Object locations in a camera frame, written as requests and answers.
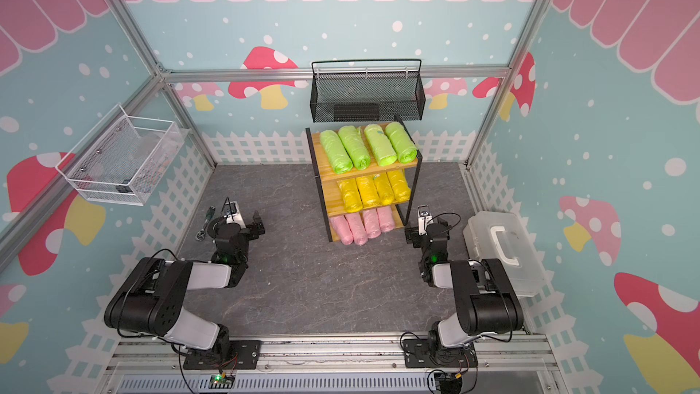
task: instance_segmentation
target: black wire mesh basket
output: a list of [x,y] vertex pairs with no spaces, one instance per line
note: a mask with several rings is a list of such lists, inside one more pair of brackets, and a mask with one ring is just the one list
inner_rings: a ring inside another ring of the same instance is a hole
[[314,122],[423,119],[421,60],[314,61]]

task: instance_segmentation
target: wooden shelf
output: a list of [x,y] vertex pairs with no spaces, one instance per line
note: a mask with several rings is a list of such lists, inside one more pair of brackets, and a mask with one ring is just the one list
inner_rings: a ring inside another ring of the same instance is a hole
[[[321,185],[323,186],[323,200],[326,202],[326,212],[328,214],[328,217],[347,214],[347,212],[345,211],[345,204],[343,203],[343,198],[340,194],[340,188],[338,188],[337,182],[322,182]],[[388,205],[395,206],[397,204],[404,204],[407,202],[408,201],[394,201],[393,203]],[[363,208],[363,210],[369,210],[371,208],[377,207],[366,207]]]
[[[403,228],[403,224],[401,223],[401,216],[399,216],[398,210],[396,210],[396,206],[391,206],[391,211],[394,218],[394,224],[396,224],[395,229]],[[333,225],[330,226],[330,233],[333,236],[333,242],[337,242],[340,240],[338,235],[335,233],[335,230],[333,229]]]
[[[385,124],[380,124],[382,128],[385,128],[388,123]],[[348,179],[348,178],[355,178],[355,177],[361,177],[363,175],[372,175],[374,173],[380,173],[380,172],[386,172],[386,171],[394,171],[396,169],[408,169],[408,168],[414,168],[418,166],[418,158],[416,157],[413,162],[410,163],[399,163],[398,161],[395,163],[392,163],[388,166],[380,166],[377,164],[377,162],[374,160],[374,154],[372,153],[372,148],[370,147],[370,144],[367,143],[367,138],[365,137],[365,127],[360,127],[362,130],[361,132],[361,137],[363,142],[365,142],[365,147],[367,148],[367,151],[370,152],[370,165],[366,169],[363,169],[363,171],[358,171],[356,168],[351,169],[348,172],[345,173],[335,173],[333,172],[333,168],[330,165],[330,162],[328,162],[328,156],[326,156],[326,151],[323,150],[323,146],[320,144],[320,133],[312,134],[311,139],[314,143],[314,152],[316,153],[316,162],[318,163],[319,167],[319,175],[320,175],[320,180],[325,182],[325,181],[337,181],[339,179]]]

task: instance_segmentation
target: white wire mesh basket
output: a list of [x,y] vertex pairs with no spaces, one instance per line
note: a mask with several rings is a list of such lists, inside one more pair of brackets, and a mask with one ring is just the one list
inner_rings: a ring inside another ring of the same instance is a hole
[[[110,118],[114,120],[91,142],[93,131]],[[117,105],[58,162],[56,170],[88,201],[143,206],[184,143],[175,122],[129,116]],[[80,149],[86,151],[64,168]]]

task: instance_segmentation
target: pink plastic bag roll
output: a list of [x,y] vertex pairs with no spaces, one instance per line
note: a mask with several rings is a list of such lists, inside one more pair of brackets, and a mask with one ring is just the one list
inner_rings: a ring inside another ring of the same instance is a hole
[[345,219],[350,226],[350,231],[352,232],[352,237],[357,245],[364,245],[367,243],[367,232],[365,232],[365,225],[362,223],[362,218],[360,218],[359,213],[348,213],[345,215]]
[[362,220],[365,222],[365,231],[367,232],[368,238],[374,239],[380,236],[380,217],[376,209],[371,208],[370,210],[363,210]]
[[391,207],[379,207],[377,209],[377,215],[380,217],[380,229],[382,232],[390,232],[396,228],[396,224],[393,221],[393,213],[391,212]]
[[345,220],[345,216],[334,216],[328,218],[328,221],[330,221],[330,224],[333,225],[333,229],[340,238],[340,241],[343,242],[343,245],[350,245],[353,241],[353,237],[352,232],[350,231],[350,226]]

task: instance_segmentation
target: wrench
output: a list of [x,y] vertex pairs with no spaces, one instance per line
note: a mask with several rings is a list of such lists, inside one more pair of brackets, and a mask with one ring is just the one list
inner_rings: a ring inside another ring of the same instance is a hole
[[214,213],[216,212],[216,207],[211,206],[209,209],[206,211],[206,216],[205,216],[205,224],[202,225],[202,229],[197,232],[197,235],[195,236],[195,239],[197,239],[198,242],[204,241],[205,236],[206,236],[206,226],[209,224],[209,221],[214,217]]

